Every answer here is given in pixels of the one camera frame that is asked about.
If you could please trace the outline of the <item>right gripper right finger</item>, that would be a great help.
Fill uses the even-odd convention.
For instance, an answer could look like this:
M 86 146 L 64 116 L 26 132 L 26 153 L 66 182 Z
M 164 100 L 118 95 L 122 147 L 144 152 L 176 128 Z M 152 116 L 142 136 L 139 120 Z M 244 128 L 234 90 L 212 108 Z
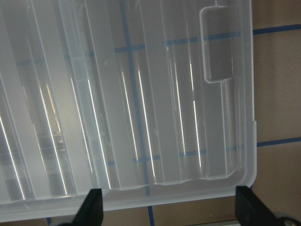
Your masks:
M 247 186 L 236 186 L 236 218 L 241 226 L 279 226 L 277 217 Z

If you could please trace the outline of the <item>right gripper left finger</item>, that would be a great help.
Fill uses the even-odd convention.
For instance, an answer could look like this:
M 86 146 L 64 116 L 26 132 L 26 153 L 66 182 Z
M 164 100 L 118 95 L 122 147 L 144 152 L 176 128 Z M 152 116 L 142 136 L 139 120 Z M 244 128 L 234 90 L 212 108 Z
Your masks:
M 72 226 L 101 226 L 103 223 L 103 196 L 101 188 L 89 191 L 79 211 L 75 215 Z

